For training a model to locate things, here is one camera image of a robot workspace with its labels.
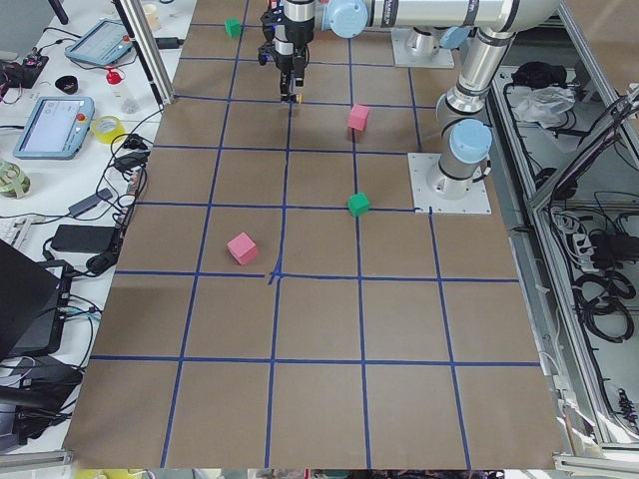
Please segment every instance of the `pink cube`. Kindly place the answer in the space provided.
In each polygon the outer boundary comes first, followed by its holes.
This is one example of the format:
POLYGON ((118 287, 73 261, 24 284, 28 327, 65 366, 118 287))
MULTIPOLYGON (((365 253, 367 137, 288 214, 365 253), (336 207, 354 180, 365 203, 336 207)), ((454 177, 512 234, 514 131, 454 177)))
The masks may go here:
POLYGON ((370 107, 355 103, 350 110, 350 115, 348 115, 348 125, 362 132, 366 128, 369 114, 370 107))
POLYGON ((246 233, 240 233, 227 243, 229 252, 241 264, 248 264, 258 255, 258 246, 246 233))

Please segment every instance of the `white plastic bag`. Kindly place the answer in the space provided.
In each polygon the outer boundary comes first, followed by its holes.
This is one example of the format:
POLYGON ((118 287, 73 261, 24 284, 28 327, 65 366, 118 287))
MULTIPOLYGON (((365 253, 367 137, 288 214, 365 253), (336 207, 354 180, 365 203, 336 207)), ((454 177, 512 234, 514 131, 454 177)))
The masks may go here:
POLYGON ((566 123, 565 113, 575 104, 572 90, 560 87, 532 90, 514 109, 520 122, 539 123, 542 128, 566 123))

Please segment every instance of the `keyboard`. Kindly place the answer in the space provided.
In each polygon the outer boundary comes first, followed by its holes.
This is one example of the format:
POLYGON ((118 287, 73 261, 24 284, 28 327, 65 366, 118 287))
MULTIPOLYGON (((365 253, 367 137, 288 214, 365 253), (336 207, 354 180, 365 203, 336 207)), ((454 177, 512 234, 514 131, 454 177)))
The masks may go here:
POLYGON ((32 217, 0 218, 0 240, 20 249, 20 245, 27 238, 27 232, 33 224, 33 220, 32 217))

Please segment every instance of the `green cube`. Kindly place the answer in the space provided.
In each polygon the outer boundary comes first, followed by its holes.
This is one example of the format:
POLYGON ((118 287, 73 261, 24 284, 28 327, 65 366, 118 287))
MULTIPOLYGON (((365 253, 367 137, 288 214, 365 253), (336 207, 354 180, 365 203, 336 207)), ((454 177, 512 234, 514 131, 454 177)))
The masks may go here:
POLYGON ((224 22, 224 28, 231 38, 239 37, 242 34, 242 25, 237 18, 230 18, 224 22))
POLYGON ((359 217, 370 208, 370 201, 364 193, 357 193, 348 199, 348 209, 354 217, 359 217))

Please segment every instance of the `white mounting plate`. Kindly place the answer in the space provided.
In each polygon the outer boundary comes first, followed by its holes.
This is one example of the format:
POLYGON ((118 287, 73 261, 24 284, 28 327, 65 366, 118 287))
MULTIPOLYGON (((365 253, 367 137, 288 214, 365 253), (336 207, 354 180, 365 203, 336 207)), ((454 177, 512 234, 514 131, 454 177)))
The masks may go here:
POLYGON ((437 54, 432 57, 415 57, 407 53, 406 41, 411 32, 411 28, 392 28, 390 30, 395 67, 455 68, 455 61, 450 50, 440 48, 437 54))
POLYGON ((428 187, 426 173, 439 161, 440 156, 433 153, 408 154, 412 201, 416 212, 428 214, 432 209, 436 215, 490 215, 490 201, 483 181, 473 183, 468 195, 454 202, 440 198, 428 187))

